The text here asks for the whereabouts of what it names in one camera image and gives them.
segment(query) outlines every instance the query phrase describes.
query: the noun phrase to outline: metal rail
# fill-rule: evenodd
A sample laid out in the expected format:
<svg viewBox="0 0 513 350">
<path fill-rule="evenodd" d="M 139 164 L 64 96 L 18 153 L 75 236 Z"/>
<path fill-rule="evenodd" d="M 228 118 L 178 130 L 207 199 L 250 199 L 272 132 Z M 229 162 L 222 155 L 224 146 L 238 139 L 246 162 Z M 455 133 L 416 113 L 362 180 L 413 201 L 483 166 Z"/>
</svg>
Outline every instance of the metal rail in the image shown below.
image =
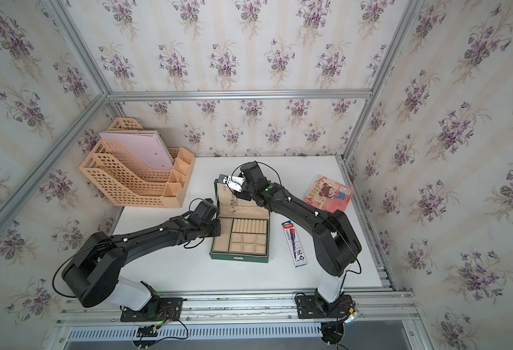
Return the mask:
<svg viewBox="0 0 513 350">
<path fill-rule="evenodd" d="M 233 91 L 153 91 L 113 92 L 113 102 L 197 101 L 197 100 L 289 100 L 289 99 L 368 99 L 367 88 L 330 90 L 233 90 Z"/>
</svg>

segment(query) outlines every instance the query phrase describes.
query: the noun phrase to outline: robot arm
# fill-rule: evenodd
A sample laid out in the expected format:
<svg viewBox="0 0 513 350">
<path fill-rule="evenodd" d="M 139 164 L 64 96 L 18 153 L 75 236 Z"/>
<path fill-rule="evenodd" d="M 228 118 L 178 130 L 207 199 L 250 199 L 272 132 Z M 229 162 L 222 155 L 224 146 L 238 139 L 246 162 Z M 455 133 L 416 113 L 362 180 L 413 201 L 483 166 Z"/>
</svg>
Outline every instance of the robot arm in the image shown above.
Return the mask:
<svg viewBox="0 0 513 350">
<path fill-rule="evenodd" d="M 120 269 L 155 250 L 196 238 L 219 236 L 218 216 L 213 201 L 205 199 L 193 212 L 172 217 L 145 230 L 111 237 L 104 232 L 92 234 L 81 247 L 83 252 L 64 268 L 62 279 L 85 307 L 108 301 L 140 310 L 156 293 L 145 283 L 119 277 Z"/>
<path fill-rule="evenodd" d="M 356 261 L 361 245 L 342 211 L 317 209 L 289 193 L 283 186 L 264 177 L 257 162 L 241 166 L 241 176 L 220 175 L 219 181 L 242 200 L 255 200 L 260 207 L 284 215 L 304 228 L 312 237 L 317 261 L 328 274 L 341 277 Z"/>
</svg>

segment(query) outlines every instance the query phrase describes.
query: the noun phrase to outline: beige velvet compartment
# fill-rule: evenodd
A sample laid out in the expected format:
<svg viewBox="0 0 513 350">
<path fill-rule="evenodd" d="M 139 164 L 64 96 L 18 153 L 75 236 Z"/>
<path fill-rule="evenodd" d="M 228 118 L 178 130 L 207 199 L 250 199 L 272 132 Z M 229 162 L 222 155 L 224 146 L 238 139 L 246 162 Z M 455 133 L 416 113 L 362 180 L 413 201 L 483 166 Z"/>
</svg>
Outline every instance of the beige velvet compartment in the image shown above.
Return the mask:
<svg viewBox="0 0 513 350">
<path fill-rule="evenodd" d="M 212 252 L 267 255 L 269 212 L 252 200 L 236 199 L 229 188 L 217 184 L 221 235 Z"/>
</svg>

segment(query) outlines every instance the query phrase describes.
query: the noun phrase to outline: book cover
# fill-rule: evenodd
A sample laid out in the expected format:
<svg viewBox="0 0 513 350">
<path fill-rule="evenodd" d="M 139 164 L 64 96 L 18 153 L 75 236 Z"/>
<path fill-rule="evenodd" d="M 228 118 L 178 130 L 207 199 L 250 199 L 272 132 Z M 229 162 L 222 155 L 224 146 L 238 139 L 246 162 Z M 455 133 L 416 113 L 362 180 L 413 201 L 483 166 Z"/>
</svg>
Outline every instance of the book cover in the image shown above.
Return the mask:
<svg viewBox="0 0 513 350">
<path fill-rule="evenodd" d="M 304 202 L 328 212 L 346 210 L 354 190 L 323 175 L 317 175 L 307 190 Z"/>
</svg>

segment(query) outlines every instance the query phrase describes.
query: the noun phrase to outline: aluminum frame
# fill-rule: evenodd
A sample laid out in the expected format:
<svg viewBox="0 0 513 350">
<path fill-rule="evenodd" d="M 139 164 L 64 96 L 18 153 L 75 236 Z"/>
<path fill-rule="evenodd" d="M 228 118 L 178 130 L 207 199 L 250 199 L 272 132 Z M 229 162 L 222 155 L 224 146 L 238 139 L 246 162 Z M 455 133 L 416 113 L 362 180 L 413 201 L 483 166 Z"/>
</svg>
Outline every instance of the aluminum frame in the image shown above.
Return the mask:
<svg viewBox="0 0 513 350">
<path fill-rule="evenodd" d="M 165 297 L 184 298 L 181 321 L 188 326 L 194 325 L 220 325 L 220 324 L 289 324 L 298 326 L 309 322 L 325 322 L 328 319 L 297 318 L 297 309 L 294 302 L 295 290 L 279 290 L 269 292 L 248 292 L 246 290 L 229 293 L 214 291 L 204 292 L 176 292 L 165 294 Z M 410 292 L 393 292 L 379 290 L 378 288 L 346 288 L 346 293 L 352 295 L 358 307 L 358 317 L 354 321 L 400 320 L 405 323 L 405 329 L 413 350 L 423 349 L 425 341 L 418 342 L 410 335 L 425 334 L 420 315 Z M 68 300 L 63 310 L 57 315 L 57 321 L 49 337 L 49 344 L 45 349 L 63 349 L 72 327 L 102 327 L 120 328 L 131 323 L 120 322 L 121 311 L 110 304 L 85 310 L 78 301 Z M 149 325 L 153 322 L 136 322 L 134 326 Z"/>
<path fill-rule="evenodd" d="M 371 99 L 366 102 L 366 106 L 363 109 L 361 115 L 358 117 L 358 121 L 356 122 L 356 127 L 354 132 L 350 135 L 350 139 L 342 152 L 342 157 L 345 160 L 349 160 L 352 152 L 356 148 L 358 143 L 358 139 L 365 128 L 367 118 L 371 114 L 374 106 L 377 104 L 379 97 L 381 96 L 381 92 L 387 79 L 389 78 L 390 73 L 393 70 L 394 63 L 399 56 L 400 49 L 404 45 L 404 42 L 408 36 L 408 32 L 412 28 L 416 17 L 420 11 L 422 3 L 424 0 L 409 0 L 406 6 L 406 9 L 400 19 L 397 30 L 393 35 L 393 39 L 391 40 L 391 44 L 385 56 L 385 59 L 381 63 L 381 66 L 378 69 L 377 77 L 373 82 L 372 92 L 373 95 Z"/>
<path fill-rule="evenodd" d="M 367 88 L 331 90 L 232 90 L 232 91 L 143 91 L 113 92 L 111 102 L 197 101 L 197 100 L 289 100 L 289 99 L 368 99 Z"/>
</svg>

